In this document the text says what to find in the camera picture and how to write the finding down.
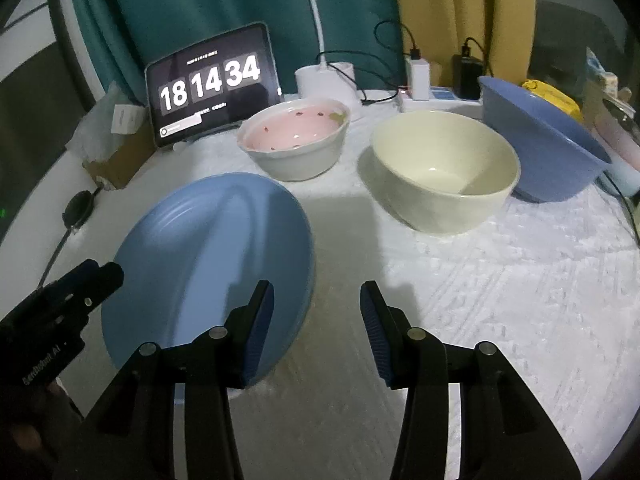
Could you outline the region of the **yellow curtain left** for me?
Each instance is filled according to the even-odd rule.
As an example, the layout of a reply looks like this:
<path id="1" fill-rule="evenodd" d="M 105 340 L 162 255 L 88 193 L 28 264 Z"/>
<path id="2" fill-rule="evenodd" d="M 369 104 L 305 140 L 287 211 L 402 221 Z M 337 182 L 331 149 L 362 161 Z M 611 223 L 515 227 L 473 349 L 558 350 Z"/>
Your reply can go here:
<path id="1" fill-rule="evenodd" d="M 532 55 L 536 0 L 397 0 L 400 20 L 407 25 L 431 64 L 434 86 L 452 85 L 452 57 L 466 38 L 482 46 L 494 75 L 521 84 Z"/>

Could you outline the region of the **light blue plate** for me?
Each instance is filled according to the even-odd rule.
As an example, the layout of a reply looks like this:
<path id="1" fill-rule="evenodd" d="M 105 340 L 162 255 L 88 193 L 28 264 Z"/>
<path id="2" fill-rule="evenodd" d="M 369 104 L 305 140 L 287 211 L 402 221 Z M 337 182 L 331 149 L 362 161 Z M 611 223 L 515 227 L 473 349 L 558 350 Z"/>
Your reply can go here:
<path id="1" fill-rule="evenodd" d="M 285 356 L 314 288 L 314 243 L 302 205 L 257 174 L 222 174 L 179 188 L 129 232 L 115 261 L 124 284 L 101 308 L 105 347 L 122 367 L 147 341 L 187 344 L 246 304 L 257 282 L 274 309 L 255 378 Z"/>

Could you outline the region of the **cardboard box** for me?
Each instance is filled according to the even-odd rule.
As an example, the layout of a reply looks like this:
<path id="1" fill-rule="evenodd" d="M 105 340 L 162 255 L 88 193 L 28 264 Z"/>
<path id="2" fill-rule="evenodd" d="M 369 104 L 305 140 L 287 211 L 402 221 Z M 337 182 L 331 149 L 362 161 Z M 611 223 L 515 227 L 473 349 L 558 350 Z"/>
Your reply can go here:
<path id="1" fill-rule="evenodd" d="M 122 145 L 107 160 L 83 162 L 82 166 L 96 185 L 122 190 L 155 150 L 153 129 L 146 120 L 136 133 L 125 136 Z"/>

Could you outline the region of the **small white box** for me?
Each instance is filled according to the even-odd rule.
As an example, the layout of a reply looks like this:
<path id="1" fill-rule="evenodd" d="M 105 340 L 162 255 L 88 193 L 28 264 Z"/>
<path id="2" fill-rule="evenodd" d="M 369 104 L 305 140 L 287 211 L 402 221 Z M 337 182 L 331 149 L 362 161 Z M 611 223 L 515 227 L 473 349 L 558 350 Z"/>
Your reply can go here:
<path id="1" fill-rule="evenodd" d="M 134 104 L 116 104 L 112 116 L 111 134 L 130 136 L 146 121 L 146 108 Z"/>

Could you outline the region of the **white textured tablecloth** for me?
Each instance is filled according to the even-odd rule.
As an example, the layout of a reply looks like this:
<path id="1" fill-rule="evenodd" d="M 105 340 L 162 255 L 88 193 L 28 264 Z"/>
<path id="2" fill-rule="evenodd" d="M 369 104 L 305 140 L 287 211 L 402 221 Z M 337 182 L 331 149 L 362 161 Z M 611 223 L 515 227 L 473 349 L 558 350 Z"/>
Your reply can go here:
<path id="1" fill-rule="evenodd" d="M 338 163 L 290 190 L 314 234 L 305 324 L 266 379 L 231 403 L 249 479 L 385 479 L 405 396 L 375 369 L 359 289 L 448 344 L 494 342 L 570 448 L 584 478 L 638 476 L 639 251 L 624 208 L 590 186 L 564 203 L 512 198 L 477 229 L 434 237 L 388 209 L 373 128 L 349 129 Z"/>

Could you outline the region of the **white phone charger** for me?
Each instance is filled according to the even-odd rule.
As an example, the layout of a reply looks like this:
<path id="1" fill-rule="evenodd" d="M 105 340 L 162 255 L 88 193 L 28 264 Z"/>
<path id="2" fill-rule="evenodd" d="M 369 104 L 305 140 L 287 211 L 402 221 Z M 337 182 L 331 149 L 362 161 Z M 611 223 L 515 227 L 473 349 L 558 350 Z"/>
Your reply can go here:
<path id="1" fill-rule="evenodd" d="M 415 101 L 431 99 L 431 65 L 424 58 L 406 58 L 408 93 Z"/>

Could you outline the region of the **tablet showing clock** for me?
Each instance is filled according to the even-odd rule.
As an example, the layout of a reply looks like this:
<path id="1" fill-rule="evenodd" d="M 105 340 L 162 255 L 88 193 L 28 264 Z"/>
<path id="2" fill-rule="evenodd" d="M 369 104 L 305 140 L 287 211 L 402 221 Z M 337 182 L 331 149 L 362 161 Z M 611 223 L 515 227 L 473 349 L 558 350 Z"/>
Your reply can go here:
<path id="1" fill-rule="evenodd" d="M 256 22 L 191 44 L 144 71 L 158 148 L 244 122 L 282 101 L 269 30 Z"/>

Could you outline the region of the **white storage basket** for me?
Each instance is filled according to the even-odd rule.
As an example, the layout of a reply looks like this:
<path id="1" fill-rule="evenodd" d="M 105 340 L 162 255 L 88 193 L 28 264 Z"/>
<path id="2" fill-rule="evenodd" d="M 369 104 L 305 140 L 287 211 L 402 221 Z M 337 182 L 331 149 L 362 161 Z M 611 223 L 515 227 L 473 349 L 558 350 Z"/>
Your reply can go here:
<path id="1" fill-rule="evenodd" d="M 586 47 L 585 82 L 582 93 L 585 105 L 594 106 L 597 98 L 606 96 L 614 102 L 632 109 L 629 104 L 632 96 L 631 90 L 618 85 L 617 75 L 603 67 L 590 47 Z"/>

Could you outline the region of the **white power strip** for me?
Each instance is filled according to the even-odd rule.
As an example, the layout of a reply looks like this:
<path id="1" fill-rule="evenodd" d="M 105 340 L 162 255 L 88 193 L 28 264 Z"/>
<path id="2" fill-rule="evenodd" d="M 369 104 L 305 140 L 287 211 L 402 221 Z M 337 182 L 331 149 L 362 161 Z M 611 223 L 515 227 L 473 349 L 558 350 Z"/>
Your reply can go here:
<path id="1" fill-rule="evenodd" d="M 446 87 L 431 88 L 430 98 L 425 101 L 416 101 L 407 90 L 401 90 L 396 96 L 396 101 L 401 113 L 414 110 L 443 110 L 476 120 L 483 118 L 483 103 L 480 100 L 460 99 Z"/>

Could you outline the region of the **large dark blue bowl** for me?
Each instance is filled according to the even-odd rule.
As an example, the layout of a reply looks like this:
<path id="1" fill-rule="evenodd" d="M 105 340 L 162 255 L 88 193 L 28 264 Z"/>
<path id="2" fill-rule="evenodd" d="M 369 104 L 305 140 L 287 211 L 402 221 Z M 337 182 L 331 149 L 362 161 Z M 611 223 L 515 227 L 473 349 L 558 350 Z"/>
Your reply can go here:
<path id="1" fill-rule="evenodd" d="M 582 192 L 612 160 L 574 118 L 532 92 L 491 76 L 478 78 L 483 120 L 518 154 L 515 194 L 533 203 L 564 202 Z"/>

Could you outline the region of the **pink strawberry bowl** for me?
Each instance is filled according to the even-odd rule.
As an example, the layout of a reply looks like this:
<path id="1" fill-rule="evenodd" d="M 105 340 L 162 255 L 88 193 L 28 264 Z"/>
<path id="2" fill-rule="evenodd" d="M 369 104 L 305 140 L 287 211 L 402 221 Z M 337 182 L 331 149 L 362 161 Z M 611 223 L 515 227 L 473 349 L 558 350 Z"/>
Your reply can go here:
<path id="1" fill-rule="evenodd" d="M 306 181 L 340 158 L 350 110 L 327 98 L 306 98 L 265 108 L 242 123 L 236 144 L 273 179 Z"/>

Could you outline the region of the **yellow wipes pack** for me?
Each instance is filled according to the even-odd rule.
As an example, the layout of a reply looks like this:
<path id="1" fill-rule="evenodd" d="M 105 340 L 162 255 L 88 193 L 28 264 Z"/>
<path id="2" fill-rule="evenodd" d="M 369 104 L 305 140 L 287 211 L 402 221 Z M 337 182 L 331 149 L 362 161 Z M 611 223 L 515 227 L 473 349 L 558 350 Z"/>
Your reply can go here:
<path id="1" fill-rule="evenodd" d="M 584 116 L 582 116 L 582 110 L 578 103 L 570 96 L 553 87 L 552 84 L 547 84 L 538 79 L 527 79 L 521 84 L 521 87 L 553 104 L 565 114 L 575 119 L 576 122 L 584 121 Z"/>

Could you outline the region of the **clear plastic bag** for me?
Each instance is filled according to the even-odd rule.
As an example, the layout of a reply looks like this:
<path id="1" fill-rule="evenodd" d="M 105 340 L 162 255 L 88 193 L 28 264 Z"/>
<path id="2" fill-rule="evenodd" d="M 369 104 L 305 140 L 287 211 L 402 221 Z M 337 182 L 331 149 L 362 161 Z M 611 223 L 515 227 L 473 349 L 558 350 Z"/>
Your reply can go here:
<path id="1" fill-rule="evenodd" d="M 96 101 L 94 107 L 81 118 L 66 150 L 83 162 L 104 162 L 109 159 L 124 142 L 124 136 L 112 133 L 112 122 L 117 104 L 131 104 L 129 96 L 112 81 L 107 92 Z"/>

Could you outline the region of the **cream bowl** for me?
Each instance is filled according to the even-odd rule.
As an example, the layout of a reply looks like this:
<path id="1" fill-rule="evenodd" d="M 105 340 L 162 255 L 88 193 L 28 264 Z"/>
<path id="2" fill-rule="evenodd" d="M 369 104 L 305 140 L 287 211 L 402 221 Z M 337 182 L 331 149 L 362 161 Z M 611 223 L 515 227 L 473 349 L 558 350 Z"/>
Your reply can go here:
<path id="1" fill-rule="evenodd" d="M 440 110 L 401 113 L 375 127 L 376 185 L 413 229 L 468 232 L 504 204 L 521 177 L 512 145 L 478 120 Z"/>

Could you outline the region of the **black power adapter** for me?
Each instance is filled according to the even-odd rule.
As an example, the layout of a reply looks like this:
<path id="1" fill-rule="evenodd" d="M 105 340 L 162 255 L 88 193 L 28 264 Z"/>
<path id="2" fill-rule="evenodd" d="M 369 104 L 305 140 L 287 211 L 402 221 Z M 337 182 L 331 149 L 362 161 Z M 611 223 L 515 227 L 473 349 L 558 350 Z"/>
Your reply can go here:
<path id="1" fill-rule="evenodd" d="M 456 54 L 451 59 L 452 90 L 462 100 L 477 101 L 480 98 L 478 78 L 484 75 L 484 64 L 479 58 Z"/>

